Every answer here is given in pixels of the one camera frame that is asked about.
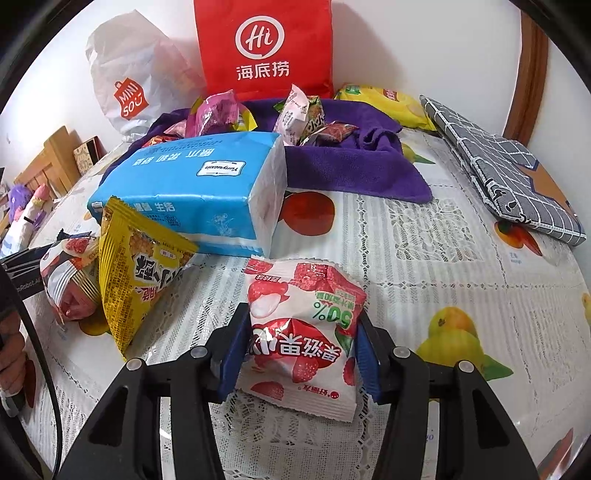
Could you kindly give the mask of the person's left hand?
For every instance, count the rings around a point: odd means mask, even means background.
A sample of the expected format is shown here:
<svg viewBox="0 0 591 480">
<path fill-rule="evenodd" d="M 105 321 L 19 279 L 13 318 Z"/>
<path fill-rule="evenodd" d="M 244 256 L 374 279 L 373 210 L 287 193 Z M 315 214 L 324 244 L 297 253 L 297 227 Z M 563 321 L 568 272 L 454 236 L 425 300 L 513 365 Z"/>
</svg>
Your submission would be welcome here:
<svg viewBox="0 0 591 480">
<path fill-rule="evenodd" d="M 6 396 L 20 392 L 26 375 L 25 341 L 20 332 L 21 319 L 12 311 L 1 321 L 0 385 Z"/>
</svg>

